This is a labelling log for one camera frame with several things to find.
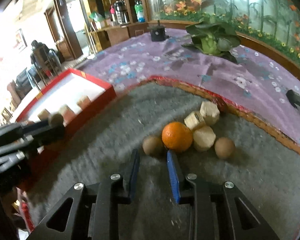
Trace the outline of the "blue green bottle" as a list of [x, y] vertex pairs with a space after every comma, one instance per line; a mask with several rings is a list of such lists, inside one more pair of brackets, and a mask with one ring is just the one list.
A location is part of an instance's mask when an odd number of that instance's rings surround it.
[[134, 9], [138, 22], [145, 22], [145, 16], [143, 12], [143, 4], [141, 0], [135, 0]]

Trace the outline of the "brown kiwi right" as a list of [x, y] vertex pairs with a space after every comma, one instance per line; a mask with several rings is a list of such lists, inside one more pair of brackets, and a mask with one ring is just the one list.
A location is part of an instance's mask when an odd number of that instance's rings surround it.
[[219, 159], [228, 159], [235, 149], [235, 143], [227, 137], [218, 138], [215, 142], [215, 153]]

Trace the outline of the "black thermos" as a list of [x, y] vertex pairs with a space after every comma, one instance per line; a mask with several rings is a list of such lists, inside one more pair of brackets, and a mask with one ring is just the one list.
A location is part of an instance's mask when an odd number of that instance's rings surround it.
[[116, 12], [116, 17], [117, 17], [118, 23], [119, 24], [129, 23], [129, 17], [127, 14], [127, 9], [126, 9], [125, 3], [121, 0], [116, 1], [114, 3], [114, 7], [115, 7], [115, 12]]

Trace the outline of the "brown kiwi middle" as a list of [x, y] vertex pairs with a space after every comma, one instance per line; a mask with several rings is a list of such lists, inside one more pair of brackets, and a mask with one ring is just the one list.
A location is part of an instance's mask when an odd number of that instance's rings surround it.
[[51, 114], [48, 118], [50, 126], [63, 126], [64, 118], [60, 113]]

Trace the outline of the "red box with white inside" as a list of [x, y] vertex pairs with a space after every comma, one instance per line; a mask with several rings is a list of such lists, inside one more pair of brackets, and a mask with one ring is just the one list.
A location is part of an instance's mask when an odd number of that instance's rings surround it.
[[[80, 97], [87, 95], [91, 104], [81, 110], [77, 106]], [[16, 116], [16, 122], [38, 121], [38, 114], [47, 109], [57, 113], [63, 105], [68, 105], [76, 117], [65, 124], [64, 139], [57, 146], [64, 146], [74, 134], [91, 118], [100, 113], [116, 98], [116, 92], [110, 83], [89, 75], [83, 71], [69, 69], [55, 77], [46, 87], [25, 106]]]

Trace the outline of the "hexagonal beige block front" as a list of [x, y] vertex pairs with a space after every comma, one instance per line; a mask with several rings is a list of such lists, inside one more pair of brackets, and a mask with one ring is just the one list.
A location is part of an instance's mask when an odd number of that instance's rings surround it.
[[40, 121], [46, 120], [50, 117], [50, 112], [47, 109], [43, 109], [37, 116]]

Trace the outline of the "glass panel with flowers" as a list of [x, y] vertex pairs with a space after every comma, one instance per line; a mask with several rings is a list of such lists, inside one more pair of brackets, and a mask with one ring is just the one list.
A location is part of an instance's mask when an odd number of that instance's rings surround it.
[[300, 67], [300, 10], [293, 0], [147, 0], [151, 20], [226, 22]]

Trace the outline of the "wooden chair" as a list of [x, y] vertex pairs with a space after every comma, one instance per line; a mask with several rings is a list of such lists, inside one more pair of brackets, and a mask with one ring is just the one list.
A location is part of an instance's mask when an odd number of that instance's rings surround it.
[[41, 64], [43, 64], [42, 68], [36, 67], [37, 71], [39, 72], [39, 74], [42, 75], [42, 77], [52, 78], [52, 77], [58, 76], [58, 74], [62, 72], [62, 70], [63, 70], [62, 65], [60, 63], [60, 60], [59, 60], [57, 54], [56, 54], [56, 57], [58, 59], [56, 59], [56, 63], [53, 63], [50, 60], [48, 60], [44, 63], [42, 58], [40, 57], [38, 51], [36, 51], [35, 54], [36, 54], [36, 58], [39, 60], [39, 62]]

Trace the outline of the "wooden side cabinet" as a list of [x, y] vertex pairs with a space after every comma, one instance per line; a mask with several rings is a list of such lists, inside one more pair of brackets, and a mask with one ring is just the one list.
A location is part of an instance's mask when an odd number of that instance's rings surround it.
[[102, 51], [111, 46], [124, 42], [132, 37], [137, 37], [149, 32], [147, 22], [130, 23], [128, 25], [118, 25], [105, 27], [89, 34], [93, 39], [96, 50]]

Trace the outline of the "seated person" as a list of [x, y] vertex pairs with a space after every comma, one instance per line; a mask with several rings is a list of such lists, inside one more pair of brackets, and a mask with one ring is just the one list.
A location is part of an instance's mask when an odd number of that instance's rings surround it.
[[31, 46], [32, 46], [32, 54], [30, 56], [30, 59], [31, 59], [31, 63], [34, 64], [36, 67], [38, 68], [43, 67], [43, 64], [41, 64], [39, 60], [36, 58], [36, 54], [35, 54], [36, 51], [38, 51], [44, 63], [48, 60], [52, 61], [53, 63], [56, 63], [56, 59], [58, 58], [56, 57], [55, 51], [50, 50], [46, 46], [46, 44], [33, 40], [31, 42]]

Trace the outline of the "brown kiwi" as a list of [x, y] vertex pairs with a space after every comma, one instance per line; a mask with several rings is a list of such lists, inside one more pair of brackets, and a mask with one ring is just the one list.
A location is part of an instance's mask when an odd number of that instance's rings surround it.
[[159, 156], [162, 153], [164, 146], [159, 137], [147, 136], [142, 142], [142, 149], [146, 155]]
[[48, 118], [50, 126], [63, 126], [64, 118], [60, 113], [51, 114]]
[[219, 159], [228, 159], [235, 149], [235, 143], [227, 137], [218, 138], [215, 142], [215, 153]]

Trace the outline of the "purple floral tablecloth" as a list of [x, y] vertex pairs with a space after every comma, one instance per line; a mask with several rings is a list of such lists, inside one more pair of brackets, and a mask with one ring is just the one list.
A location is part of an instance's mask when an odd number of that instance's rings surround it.
[[300, 95], [300, 81], [277, 62], [245, 46], [231, 53], [238, 64], [196, 49], [183, 47], [184, 30], [167, 29], [163, 42], [152, 42], [148, 33], [99, 52], [83, 72], [123, 90], [150, 76], [184, 81], [219, 94], [241, 105], [281, 130], [300, 145], [300, 108], [286, 97], [289, 89]]

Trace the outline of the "beige block small back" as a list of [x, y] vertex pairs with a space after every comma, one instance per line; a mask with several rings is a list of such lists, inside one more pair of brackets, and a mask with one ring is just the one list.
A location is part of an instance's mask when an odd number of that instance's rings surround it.
[[199, 111], [192, 111], [185, 119], [184, 124], [191, 130], [195, 131], [206, 126], [205, 120]]

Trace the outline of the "grey felt mat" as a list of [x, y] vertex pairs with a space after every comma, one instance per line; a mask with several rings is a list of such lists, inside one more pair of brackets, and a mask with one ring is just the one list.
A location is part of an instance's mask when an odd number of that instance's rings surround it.
[[[66, 143], [47, 172], [28, 192], [30, 214], [38, 224], [72, 185], [91, 185], [119, 171], [145, 137], [161, 136], [170, 122], [182, 122], [203, 99], [156, 83], [134, 88], [92, 118]], [[189, 148], [179, 155], [184, 172], [213, 183], [232, 181], [280, 239], [294, 239], [300, 227], [300, 155], [247, 120], [227, 113], [213, 125], [228, 137], [234, 154], [221, 160], [213, 149]], [[119, 206], [120, 239], [187, 239], [189, 207], [175, 204], [166, 153], [140, 154], [136, 194]]]

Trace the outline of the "dark red jujube back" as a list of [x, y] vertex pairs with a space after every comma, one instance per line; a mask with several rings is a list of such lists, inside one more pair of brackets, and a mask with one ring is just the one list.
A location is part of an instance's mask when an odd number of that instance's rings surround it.
[[226, 102], [222, 98], [215, 98], [216, 105], [221, 113], [228, 113], [229, 108]]

